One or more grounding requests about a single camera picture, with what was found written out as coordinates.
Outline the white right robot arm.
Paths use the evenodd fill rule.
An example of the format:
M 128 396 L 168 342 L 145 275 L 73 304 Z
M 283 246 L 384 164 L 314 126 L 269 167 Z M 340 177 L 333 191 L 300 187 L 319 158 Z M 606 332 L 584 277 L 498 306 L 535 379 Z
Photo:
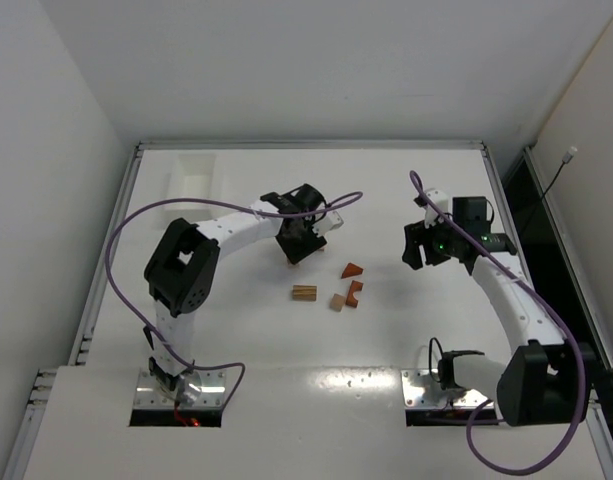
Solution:
M 503 364 L 478 350 L 442 353 L 437 381 L 444 390 L 475 389 L 492 400 L 511 426 L 584 420 L 595 362 L 586 344 L 573 344 L 552 313 L 526 286 L 517 250 L 503 233 L 469 242 L 450 226 L 423 222 L 404 228 L 402 260 L 414 270 L 452 258 L 463 264 L 500 320 L 512 357 Z

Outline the red-brown wooden arch block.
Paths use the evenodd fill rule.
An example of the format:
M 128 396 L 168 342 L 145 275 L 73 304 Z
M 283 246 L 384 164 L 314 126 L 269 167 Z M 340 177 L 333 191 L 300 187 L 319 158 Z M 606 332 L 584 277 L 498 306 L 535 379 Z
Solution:
M 359 300 L 356 295 L 363 290 L 363 283 L 357 280 L 352 280 L 345 299 L 345 305 L 351 308 L 356 308 Z

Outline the light wooden letter cube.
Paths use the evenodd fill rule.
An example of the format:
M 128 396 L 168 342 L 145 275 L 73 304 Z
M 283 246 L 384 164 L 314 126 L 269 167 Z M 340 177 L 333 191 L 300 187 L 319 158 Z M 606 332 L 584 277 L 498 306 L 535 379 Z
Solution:
M 346 297 L 340 294 L 334 294 L 330 300 L 329 308 L 332 311 L 340 312 L 346 304 Z

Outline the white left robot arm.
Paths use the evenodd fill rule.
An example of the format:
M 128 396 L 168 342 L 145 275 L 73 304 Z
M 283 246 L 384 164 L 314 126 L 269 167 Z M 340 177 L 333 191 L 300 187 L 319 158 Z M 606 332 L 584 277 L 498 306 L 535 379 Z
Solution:
M 273 238 L 288 263 L 299 264 L 327 244 L 327 233 L 343 225 L 338 212 L 325 208 L 323 195 L 304 184 L 285 194 L 267 193 L 243 212 L 169 224 L 144 272 L 160 334 L 151 341 L 149 370 L 166 389 L 174 391 L 190 370 L 195 311 L 210 294 L 218 262 Z

